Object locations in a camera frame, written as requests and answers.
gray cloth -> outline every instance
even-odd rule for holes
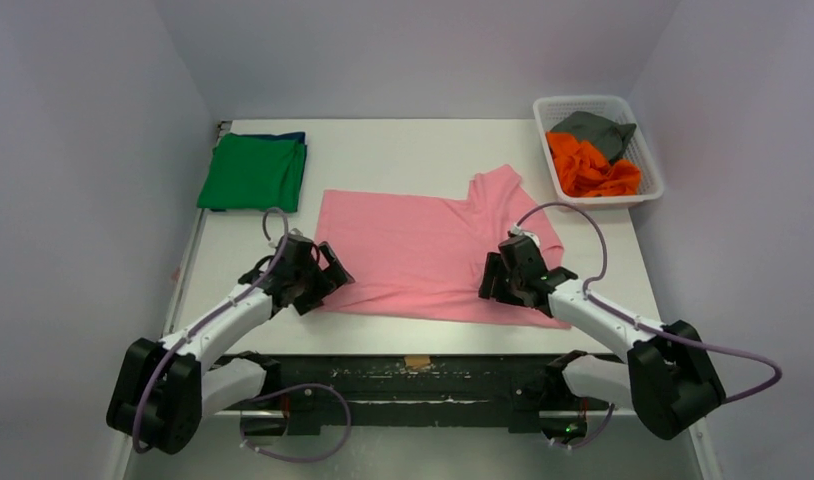
[[[611,165],[616,163],[634,136],[637,125],[616,122],[588,112],[575,112],[551,129],[551,133],[571,133],[579,142],[590,142]]]

pink t-shirt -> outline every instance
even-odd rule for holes
[[[487,252],[536,203],[509,165],[475,175],[466,200],[327,190],[316,242],[327,241],[356,280],[322,310],[502,325],[567,328],[525,307],[478,298]],[[549,268],[563,247],[545,214],[523,227]]]

gray wall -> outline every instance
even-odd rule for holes
[[[211,129],[147,0],[0,2],[0,479],[100,478]]]
[[[634,211],[664,318],[781,361],[711,421],[727,478],[814,478],[814,0],[684,1],[631,96],[663,162]],[[715,358],[734,392],[769,374]]]
[[[627,95],[678,0],[155,0],[214,115],[528,118]]]

orange cloth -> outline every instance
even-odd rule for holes
[[[586,140],[571,133],[546,132],[560,186],[571,197],[636,195],[642,174],[624,158],[613,165]]]

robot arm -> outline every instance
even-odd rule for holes
[[[692,326],[683,321],[663,325],[599,297],[635,319],[636,325],[621,321],[587,298],[583,282],[573,272],[563,267],[549,270],[526,235],[514,235],[499,244],[499,253],[488,254],[479,296],[535,308],[607,346],[624,365],[573,352],[555,365],[562,375],[559,383],[575,396],[632,407],[660,438],[674,438],[725,400],[707,352],[637,328],[645,325],[700,341]]]
[[[320,266],[319,256],[326,261],[325,268]],[[327,243],[316,246],[296,233],[287,237],[284,253],[268,277],[259,280],[260,267],[267,260],[242,275],[228,294],[229,308],[203,328],[193,330],[212,313],[158,341],[142,338],[128,348],[107,410],[107,425],[133,435],[137,407],[149,378],[181,340],[186,343],[171,356],[161,372],[162,380],[150,390],[141,417],[141,442],[177,453],[189,443],[202,417],[264,392],[267,380],[276,373],[269,364],[237,358],[216,367],[216,361],[280,310],[292,305],[303,315],[321,305],[325,296],[354,281]]]

